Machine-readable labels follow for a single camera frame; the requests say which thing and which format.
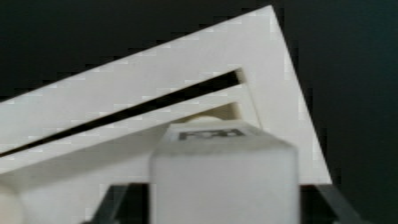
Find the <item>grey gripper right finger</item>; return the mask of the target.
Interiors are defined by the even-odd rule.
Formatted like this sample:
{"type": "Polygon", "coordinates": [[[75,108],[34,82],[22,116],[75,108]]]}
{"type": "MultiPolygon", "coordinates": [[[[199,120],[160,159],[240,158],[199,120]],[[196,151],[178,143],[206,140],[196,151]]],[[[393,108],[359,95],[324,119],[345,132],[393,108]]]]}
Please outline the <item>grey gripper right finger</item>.
{"type": "Polygon", "coordinates": [[[361,217],[336,186],[331,184],[317,185],[317,190],[338,217],[333,224],[373,224],[361,217]]]}

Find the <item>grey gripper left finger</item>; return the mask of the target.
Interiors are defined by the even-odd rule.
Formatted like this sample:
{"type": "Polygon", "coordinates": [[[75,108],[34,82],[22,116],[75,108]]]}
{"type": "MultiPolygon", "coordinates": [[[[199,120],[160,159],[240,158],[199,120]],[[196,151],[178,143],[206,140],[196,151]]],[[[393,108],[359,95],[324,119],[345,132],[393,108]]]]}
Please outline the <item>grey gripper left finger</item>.
{"type": "Polygon", "coordinates": [[[123,204],[128,195],[128,186],[112,185],[98,206],[98,210],[89,224],[121,224],[123,220],[123,204]]]}

